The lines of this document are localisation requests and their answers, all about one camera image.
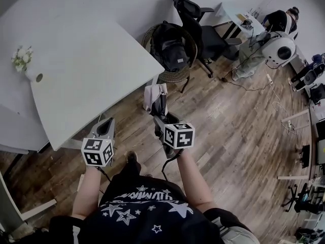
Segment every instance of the hair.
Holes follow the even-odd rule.
[[[299,9],[294,6],[294,7],[290,8],[290,9],[288,9],[288,11],[295,16],[295,19],[296,19],[296,22],[297,22],[298,19],[299,19]]]

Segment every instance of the black shoe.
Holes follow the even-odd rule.
[[[129,151],[126,154],[126,163],[129,162],[137,162],[138,161],[138,155],[134,151]]]

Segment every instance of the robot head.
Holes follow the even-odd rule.
[[[270,39],[262,47],[262,54],[273,67],[277,68],[294,55],[296,45],[284,32],[271,32],[270,35]]]

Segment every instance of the backpack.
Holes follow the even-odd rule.
[[[150,41],[150,54],[166,71],[178,72],[188,66],[182,34],[172,24],[163,21],[153,32]]]

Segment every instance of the table top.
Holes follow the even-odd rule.
[[[32,94],[54,150],[126,95],[164,71],[122,27],[84,19],[34,48]]]
[[[245,18],[248,18],[252,21],[254,34],[253,34],[253,30],[247,30],[240,26],[242,24],[242,20],[238,18],[237,16],[238,14],[241,14]],[[228,17],[235,25],[237,25],[241,29],[241,31],[247,38],[250,38],[252,34],[256,36],[265,31],[263,25],[259,21],[257,21],[252,15],[250,15],[245,10],[240,9],[239,7],[233,6],[231,3],[222,2],[221,7],[218,10],[216,16]]]

